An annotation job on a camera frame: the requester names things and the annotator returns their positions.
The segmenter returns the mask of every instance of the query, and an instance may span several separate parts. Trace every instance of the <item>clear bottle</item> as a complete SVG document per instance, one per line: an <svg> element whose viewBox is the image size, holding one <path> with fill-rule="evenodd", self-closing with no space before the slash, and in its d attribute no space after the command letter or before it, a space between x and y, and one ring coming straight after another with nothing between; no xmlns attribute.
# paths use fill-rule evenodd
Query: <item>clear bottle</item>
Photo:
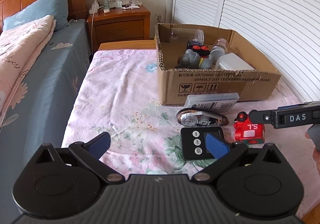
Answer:
<svg viewBox="0 0 320 224"><path fill-rule="evenodd" d="M228 53L229 43L226 39L217 39L211 48L210 55L213 56L213 64L217 63L218 58Z"/></svg>
<svg viewBox="0 0 320 224"><path fill-rule="evenodd" d="M116 8L122 8L122 0L116 0Z"/></svg>

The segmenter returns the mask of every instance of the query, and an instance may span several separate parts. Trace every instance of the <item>nightstand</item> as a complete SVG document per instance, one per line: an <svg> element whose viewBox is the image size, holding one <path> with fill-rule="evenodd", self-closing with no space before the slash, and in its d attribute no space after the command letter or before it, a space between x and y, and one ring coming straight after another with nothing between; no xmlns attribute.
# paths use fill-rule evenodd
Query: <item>nightstand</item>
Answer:
<svg viewBox="0 0 320 224"><path fill-rule="evenodd" d="M90 37L92 37L92 52L95 53L101 43L150 39L150 11L144 6L139 9L110 9L109 13L98 10L87 19Z"/></svg>

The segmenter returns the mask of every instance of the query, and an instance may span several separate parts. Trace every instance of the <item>power strip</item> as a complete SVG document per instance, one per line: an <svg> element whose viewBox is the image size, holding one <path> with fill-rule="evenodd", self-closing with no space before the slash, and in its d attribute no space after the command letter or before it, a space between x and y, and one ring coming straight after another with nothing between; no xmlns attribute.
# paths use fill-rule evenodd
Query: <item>power strip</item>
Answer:
<svg viewBox="0 0 320 224"><path fill-rule="evenodd" d="M96 8L96 9L92 9L92 7L90 8L90 10L89 10L89 14L94 14L94 13L97 13L98 12L98 9L99 9L99 7L98 8Z"/></svg>

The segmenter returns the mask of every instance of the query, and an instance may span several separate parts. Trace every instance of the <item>nightstand drawer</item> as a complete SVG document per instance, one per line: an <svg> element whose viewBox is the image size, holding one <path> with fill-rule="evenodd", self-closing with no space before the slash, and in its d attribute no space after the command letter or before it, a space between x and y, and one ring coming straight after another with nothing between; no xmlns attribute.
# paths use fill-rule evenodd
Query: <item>nightstand drawer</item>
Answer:
<svg viewBox="0 0 320 224"><path fill-rule="evenodd" d="M98 43L143 37L143 20L95 26Z"/></svg>

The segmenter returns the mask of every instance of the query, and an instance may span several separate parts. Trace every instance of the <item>white plastic bottle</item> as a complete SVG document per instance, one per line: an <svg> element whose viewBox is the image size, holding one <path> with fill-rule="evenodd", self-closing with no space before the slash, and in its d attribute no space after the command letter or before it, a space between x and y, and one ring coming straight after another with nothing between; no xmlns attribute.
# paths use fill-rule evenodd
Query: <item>white plastic bottle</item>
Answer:
<svg viewBox="0 0 320 224"><path fill-rule="evenodd" d="M254 70L247 62L234 53L229 53L218 58L215 69L223 70Z"/></svg>
<svg viewBox="0 0 320 224"><path fill-rule="evenodd" d="M116 8L122 8L122 0L116 0Z"/></svg>

